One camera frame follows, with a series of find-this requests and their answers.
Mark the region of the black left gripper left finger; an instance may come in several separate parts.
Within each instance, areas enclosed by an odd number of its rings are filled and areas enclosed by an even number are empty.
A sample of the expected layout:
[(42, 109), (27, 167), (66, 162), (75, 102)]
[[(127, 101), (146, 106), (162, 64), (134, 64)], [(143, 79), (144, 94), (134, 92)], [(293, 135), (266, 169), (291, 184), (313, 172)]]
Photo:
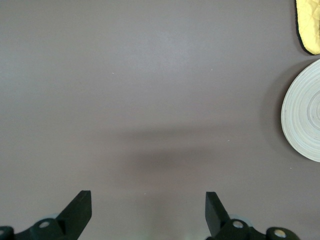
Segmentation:
[(2, 240), (77, 240), (92, 217), (92, 194), (80, 191), (56, 217), (37, 221), (16, 233), (11, 226), (0, 227)]

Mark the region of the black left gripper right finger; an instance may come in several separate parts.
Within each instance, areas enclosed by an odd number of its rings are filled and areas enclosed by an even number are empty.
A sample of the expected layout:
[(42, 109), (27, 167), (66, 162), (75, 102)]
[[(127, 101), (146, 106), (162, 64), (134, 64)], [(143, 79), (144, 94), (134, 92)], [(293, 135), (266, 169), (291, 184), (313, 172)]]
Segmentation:
[(298, 240), (291, 230), (270, 227), (265, 233), (239, 218), (231, 218), (216, 192), (205, 194), (205, 220), (210, 232), (208, 240)]

